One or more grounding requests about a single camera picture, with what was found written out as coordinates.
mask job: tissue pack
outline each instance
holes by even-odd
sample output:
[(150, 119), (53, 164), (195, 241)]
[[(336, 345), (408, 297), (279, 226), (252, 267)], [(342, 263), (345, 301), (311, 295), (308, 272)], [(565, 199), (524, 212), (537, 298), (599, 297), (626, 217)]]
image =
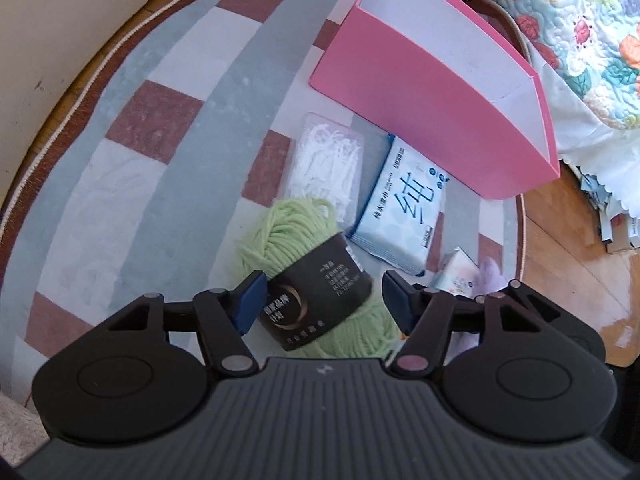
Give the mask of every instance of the tissue pack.
[(460, 247), (456, 247), (444, 257), (431, 286), (454, 296), (472, 298), (478, 272), (474, 261)]
[(351, 240), (409, 274), (423, 274), (447, 180), (438, 166), (394, 137)]

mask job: white fabric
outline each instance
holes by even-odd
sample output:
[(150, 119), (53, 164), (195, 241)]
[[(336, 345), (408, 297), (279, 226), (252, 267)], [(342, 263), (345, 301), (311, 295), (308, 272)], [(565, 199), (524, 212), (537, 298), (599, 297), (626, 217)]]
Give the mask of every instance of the white fabric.
[(603, 124), (526, 40), (551, 110), (558, 155), (594, 174), (633, 217), (640, 216), (640, 129)]

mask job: wooden floor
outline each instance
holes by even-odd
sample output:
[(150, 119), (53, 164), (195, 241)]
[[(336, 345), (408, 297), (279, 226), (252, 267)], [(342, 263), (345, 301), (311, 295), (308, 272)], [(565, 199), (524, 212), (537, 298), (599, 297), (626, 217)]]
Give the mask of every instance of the wooden floor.
[[(26, 167), (62, 122), (107, 53), (133, 27), (172, 0), (150, 0), (91, 60), (52, 111), (24, 161)], [(640, 255), (609, 255), (598, 219), (573, 173), (526, 194), (525, 282), (580, 318), (605, 327), (607, 361), (631, 364), (640, 336)]]

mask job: bedspread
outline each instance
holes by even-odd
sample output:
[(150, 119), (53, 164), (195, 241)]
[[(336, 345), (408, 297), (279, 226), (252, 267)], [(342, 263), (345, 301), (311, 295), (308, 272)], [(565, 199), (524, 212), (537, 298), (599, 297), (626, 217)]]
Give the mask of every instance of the bedspread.
[(640, 0), (493, 0), (608, 126), (640, 126)]

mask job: ball of yarn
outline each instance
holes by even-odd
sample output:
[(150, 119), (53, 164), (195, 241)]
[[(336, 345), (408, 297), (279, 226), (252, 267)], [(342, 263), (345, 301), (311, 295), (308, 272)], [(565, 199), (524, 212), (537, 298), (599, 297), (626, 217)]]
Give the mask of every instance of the ball of yarn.
[[(242, 271), (260, 269), (271, 279), (338, 233), (330, 202), (295, 198), (276, 202), (256, 232), (238, 245)], [(382, 298), (372, 294), (338, 326), (288, 352), (303, 358), (385, 357), (399, 330)]]

